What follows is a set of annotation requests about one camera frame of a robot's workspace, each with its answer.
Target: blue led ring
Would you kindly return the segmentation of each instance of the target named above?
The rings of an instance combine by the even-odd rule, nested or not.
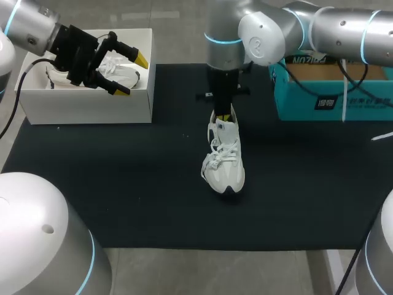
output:
[[[378,283],[378,281],[376,280],[376,278],[374,277],[373,272],[371,271],[371,267],[370,267],[370,263],[368,262],[368,257],[367,257],[367,244],[368,244],[368,238],[370,238],[370,234],[368,234],[367,240],[366,240],[366,245],[365,245],[365,257],[366,257],[366,264],[367,264],[367,268],[368,271],[370,272],[371,278],[373,279],[375,285],[378,287],[378,289],[381,291],[381,293],[383,295],[387,295],[387,293],[384,291],[384,289],[382,289],[381,285]]]
[[[231,45],[231,44],[237,44],[237,43],[242,42],[241,39],[234,40],[234,41],[219,41],[219,40],[215,40],[215,39],[209,37],[208,35],[206,35],[206,33],[204,34],[204,36],[210,42],[213,42],[213,43],[216,43],[216,44],[221,44],[221,45]]]
[[[8,31],[10,30],[10,26],[12,23],[12,20],[14,19],[15,14],[17,13],[18,8],[20,7],[20,3],[22,0],[18,0],[18,2],[15,4],[14,9],[12,9],[10,18],[8,19],[6,29],[4,30],[4,34],[7,36]]]
[[[305,39],[306,39],[306,31],[305,31],[305,27],[303,26],[303,23],[302,23],[302,21],[300,20],[300,17],[295,13],[295,12],[293,12],[292,10],[290,10],[289,8],[283,8],[284,10],[286,10],[286,11],[288,11],[288,12],[290,12],[290,13],[292,13],[296,18],[297,18],[297,20],[299,21],[299,23],[300,23],[300,26],[301,26],[301,28],[302,28],[302,31],[303,31],[303,40],[302,40],[302,43],[300,44],[300,46],[299,46],[299,48],[298,49],[300,49],[302,46],[303,46],[303,44],[304,44],[304,42],[305,42]]]
[[[80,295],[80,294],[81,294],[81,292],[84,290],[84,288],[85,288],[85,286],[86,286],[86,284],[87,284],[88,279],[90,278],[91,272],[93,271],[94,259],[95,259],[95,256],[96,256],[96,248],[95,248],[95,245],[94,245],[94,238],[93,238],[93,235],[91,234],[90,231],[88,231],[88,232],[89,232],[90,237],[91,237],[91,244],[93,245],[93,254],[92,254],[92,256],[91,256],[90,268],[89,268],[89,270],[88,270],[88,273],[87,273],[87,275],[86,275],[86,278],[85,278],[84,282],[82,283],[82,285],[80,286],[78,292],[75,293],[75,295]]]
[[[370,19],[368,20],[368,22],[366,24],[366,27],[364,28],[364,31],[363,31],[362,43],[360,44],[360,57],[362,58],[362,61],[365,64],[367,64],[367,65],[368,65],[368,63],[367,63],[366,59],[364,58],[364,43],[365,43],[365,40],[366,40],[368,27],[370,26],[370,23],[372,22],[372,20],[375,17],[375,15],[378,14],[378,12],[380,12],[380,10],[374,11],[373,14],[371,15]]]

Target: white sneaker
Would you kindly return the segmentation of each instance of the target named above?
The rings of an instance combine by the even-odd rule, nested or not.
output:
[[[122,58],[117,57],[105,57],[97,70],[106,79],[132,89],[138,83],[141,75],[133,68],[121,66],[120,63],[122,60]],[[55,68],[48,70],[48,77],[55,85],[72,86],[71,82],[67,79],[67,75],[68,72],[60,72]]]
[[[202,164],[201,176],[220,194],[234,194],[244,185],[245,172],[241,160],[239,125],[233,106],[232,122],[218,119],[211,114],[208,127],[208,141],[211,154]]]

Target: concrete floor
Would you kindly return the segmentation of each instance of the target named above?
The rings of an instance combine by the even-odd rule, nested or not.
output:
[[[265,2],[282,6],[290,1]],[[158,63],[205,62],[206,0],[42,0],[41,3],[59,12],[64,25],[73,24],[82,29],[152,28]],[[390,0],[314,0],[314,3],[393,10]],[[1,129],[14,103],[14,87],[25,54],[17,50],[15,71],[0,104]],[[0,141],[0,168],[8,157],[24,117],[22,108],[19,108],[10,130]],[[115,295],[329,293],[325,288],[327,277],[315,275],[319,272],[314,271],[323,268],[323,263],[314,259],[310,261],[313,253],[305,251],[106,251],[114,270],[112,293]],[[349,263],[352,253],[341,252],[345,264]]]

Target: sneaker tongue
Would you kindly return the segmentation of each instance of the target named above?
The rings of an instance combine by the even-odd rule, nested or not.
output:
[[[220,119],[216,119],[217,134],[220,142],[223,144],[233,144],[236,141],[237,130],[236,125],[233,122],[225,122]]]

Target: robot logo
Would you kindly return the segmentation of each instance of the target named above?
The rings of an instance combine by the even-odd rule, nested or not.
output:
[[[261,48],[262,40],[259,37],[253,37],[250,40],[250,49],[253,56],[257,58],[263,57],[264,53]]]

